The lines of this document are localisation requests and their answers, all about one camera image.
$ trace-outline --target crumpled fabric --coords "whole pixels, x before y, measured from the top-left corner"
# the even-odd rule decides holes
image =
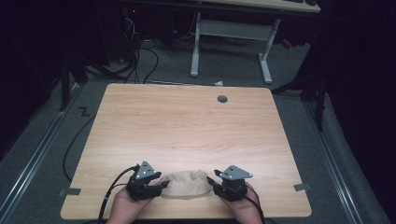
[[[199,196],[212,190],[207,183],[207,173],[203,171],[178,171],[163,176],[160,183],[170,180],[167,188],[163,189],[163,196],[185,197]]]

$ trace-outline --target hand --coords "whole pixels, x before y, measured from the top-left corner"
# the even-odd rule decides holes
[[[135,201],[129,196],[126,188],[121,189],[114,197],[107,224],[130,224],[134,222],[143,208],[152,200]]]
[[[253,187],[247,188],[246,196],[253,200],[256,204],[260,204],[259,199],[256,194],[253,192]],[[262,219],[257,207],[250,201],[246,199],[242,199],[236,202],[229,202],[223,198],[221,198],[223,202],[233,211],[233,216],[235,219],[241,224],[262,224]]]

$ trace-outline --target wooden table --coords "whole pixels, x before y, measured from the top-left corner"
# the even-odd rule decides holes
[[[228,101],[220,103],[220,95]],[[202,170],[218,183],[213,170],[234,164],[254,175],[247,182],[266,217],[311,214],[305,192],[293,187],[302,180],[268,89],[110,84],[71,184],[81,192],[67,195],[62,217],[97,218],[113,180],[143,160],[163,175]],[[225,217],[232,214],[213,191],[191,200],[156,198],[140,216]]]

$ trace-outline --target robotic hand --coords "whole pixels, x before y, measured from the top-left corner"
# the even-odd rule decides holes
[[[216,195],[229,202],[235,202],[244,198],[248,193],[245,178],[253,177],[252,174],[234,165],[230,165],[224,172],[215,170],[215,175],[222,179],[221,185],[208,176],[206,177],[207,182],[213,186],[213,191]]]
[[[134,170],[134,174],[129,178],[126,186],[129,196],[134,200],[139,201],[158,197],[163,192],[163,189],[168,187],[169,180],[163,181],[159,185],[149,185],[151,180],[159,178],[162,173],[155,171],[148,162],[143,161],[141,166],[136,165],[136,170]]]

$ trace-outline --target hole in table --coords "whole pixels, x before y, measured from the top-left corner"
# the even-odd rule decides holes
[[[220,95],[220,96],[218,96],[218,101],[220,103],[226,103],[228,101],[228,98],[225,95]]]

